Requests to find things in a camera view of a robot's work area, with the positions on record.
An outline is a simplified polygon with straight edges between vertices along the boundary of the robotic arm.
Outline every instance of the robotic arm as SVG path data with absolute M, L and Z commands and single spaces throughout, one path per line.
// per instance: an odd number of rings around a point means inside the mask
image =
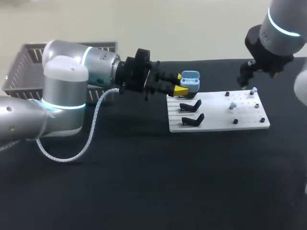
M 262 25 L 252 27 L 245 44 L 253 60 L 240 69 L 239 85 L 244 88 L 253 73 L 262 70 L 274 77 L 294 59 L 307 41 L 307 2 L 305 0 L 273 0 Z M 298 99 L 307 105 L 307 65 L 295 80 Z
M 135 57 L 121 61 L 119 55 L 60 40 L 49 42 L 43 53 L 42 100 L 0 97 L 0 140 L 9 142 L 40 137 L 71 136 L 83 125 L 88 83 L 104 88 L 119 87 L 145 94 L 193 96 L 180 86 L 178 75 L 159 70 L 150 51 L 139 49 Z

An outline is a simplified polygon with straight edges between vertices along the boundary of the black clip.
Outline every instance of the black clip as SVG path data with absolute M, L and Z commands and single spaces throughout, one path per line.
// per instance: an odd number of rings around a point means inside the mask
M 191 118 L 187 118 L 187 117 L 183 117 L 181 118 L 182 120 L 182 125 L 187 125 L 187 126 L 195 126 L 198 127 L 201 125 L 202 121 L 204 120 L 205 115 L 201 114 L 197 120 L 191 119 Z
M 184 111 L 189 111 L 189 112 L 196 112 L 198 110 L 198 108 L 201 105 L 201 99 L 199 99 L 195 105 L 189 105 L 189 104 L 184 104 L 184 103 L 180 103 L 180 110 L 184 110 Z

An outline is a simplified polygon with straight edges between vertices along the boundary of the screw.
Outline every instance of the screw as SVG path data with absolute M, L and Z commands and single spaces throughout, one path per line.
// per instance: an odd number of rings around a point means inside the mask
M 230 104 L 230 106 L 229 106 L 229 109 L 232 110 L 232 109 L 234 109 L 234 108 L 236 108 L 236 103 L 231 102 L 231 104 Z
M 258 91 L 257 88 L 254 87 L 254 88 L 250 91 L 249 94 L 250 94 L 250 95 L 254 95 L 254 93 L 257 92 L 257 91 Z

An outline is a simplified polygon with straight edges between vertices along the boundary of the white cable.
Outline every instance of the white cable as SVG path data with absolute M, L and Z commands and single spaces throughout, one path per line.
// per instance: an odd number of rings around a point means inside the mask
M 51 160 L 53 160 L 53 161 L 61 162 L 61 163 L 67 163 L 67 162 L 75 161 L 76 159 L 80 158 L 80 157 L 86 152 L 86 150 L 88 149 L 88 147 L 89 147 L 90 144 L 91 144 L 92 137 L 93 137 L 93 134 L 94 134 L 95 125 L 96 125 L 97 114 L 98 114 L 98 111 L 99 111 L 99 107 L 100 107 L 101 102 L 103 101 L 103 99 L 104 99 L 108 94 L 113 93 L 113 92 L 119 92 L 119 89 L 113 88 L 113 89 L 107 90 L 107 91 L 105 91 L 105 93 L 102 94 L 101 97 L 99 98 L 99 100 L 98 100 L 98 102 L 97 102 L 97 105 L 96 105 L 96 108 L 95 108 L 94 116 L 93 116 L 91 131 L 90 131 L 89 137 L 88 137 L 88 139 L 87 139 L 87 142 L 86 142 L 84 148 L 81 150 L 81 152 L 79 152 L 76 156 L 71 157 L 71 158 L 68 158 L 68 159 L 56 158 L 56 157 L 51 156 L 49 153 L 47 153 L 46 150 L 44 149 L 44 147 L 42 146 L 42 143 L 40 142 L 40 139 L 37 139 L 36 142 L 37 142 L 37 144 L 38 144 L 39 149 L 42 151 L 42 153 L 43 153 L 46 157 L 48 157 L 49 159 L 51 159 Z
M 6 145 L 1 146 L 1 147 L 0 147 L 0 152 L 3 151 L 3 150 L 7 150 L 8 148 L 10 148 L 10 147 L 16 145 L 17 143 L 19 143 L 19 140 L 17 140 L 17 141 L 12 141 L 12 142 L 10 142 L 10 143 L 8 143 L 8 144 L 6 144 Z

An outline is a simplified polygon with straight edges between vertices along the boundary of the gray plastic basket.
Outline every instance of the gray plastic basket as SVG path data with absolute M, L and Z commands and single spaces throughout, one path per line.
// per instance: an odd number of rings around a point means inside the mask
M 91 42 L 80 43 L 86 46 L 97 47 L 110 52 L 117 52 L 117 42 Z M 7 95 L 21 99 L 42 98 L 44 84 L 44 70 L 42 55 L 46 43 L 22 45 L 15 59 L 11 63 L 2 90 Z M 88 85 L 86 102 L 97 103 L 104 90 L 101 87 Z

